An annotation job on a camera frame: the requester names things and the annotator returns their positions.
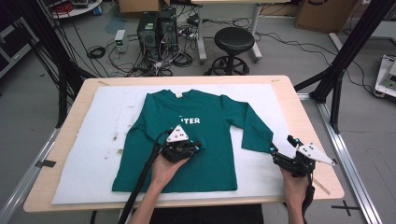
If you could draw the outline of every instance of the chair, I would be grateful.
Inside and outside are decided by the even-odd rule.
[[[218,76],[230,76],[233,73],[241,76],[248,74],[248,65],[235,56],[250,50],[254,41],[253,35],[242,28],[227,27],[219,30],[215,35],[215,43],[228,56],[217,58],[204,76],[210,76],[212,72]]]

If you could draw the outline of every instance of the round stool seat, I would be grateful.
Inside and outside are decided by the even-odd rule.
[[[227,53],[237,55],[253,47],[254,37],[245,29],[227,27],[216,33],[215,43]]]

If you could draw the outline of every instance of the shirt sleeve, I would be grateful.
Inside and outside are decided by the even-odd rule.
[[[242,148],[269,152],[274,134],[250,104],[237,102],[226,95],[221,95],[221,101],[227,121],[235,127],[244,129]]]

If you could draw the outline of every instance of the human hand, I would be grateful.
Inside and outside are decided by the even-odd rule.
[[[160,154],[152,165],[151,184],[155,184],[160,188],[165,187],[175,175],[178,168],[186,163],[187,160],[172,163]]]
[[[308,178],[305,177],[292,177],[291,174],[280,168],[283,175],[283,182],[285,186],[285,199],[288,206],[303,205],[305,198],[306,188],[308,187]]]

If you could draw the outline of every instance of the computer tower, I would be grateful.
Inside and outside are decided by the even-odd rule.
[[[160,39],[163,42],[162,51],[178,51],[176,8],[163,8],[159,17],[159,24]]]
[[[158,31],[158,12],[143,12],[137,26],[137,36],[143,54],[144,63],[155,63],[161,60],[159,47],[160,38]]]

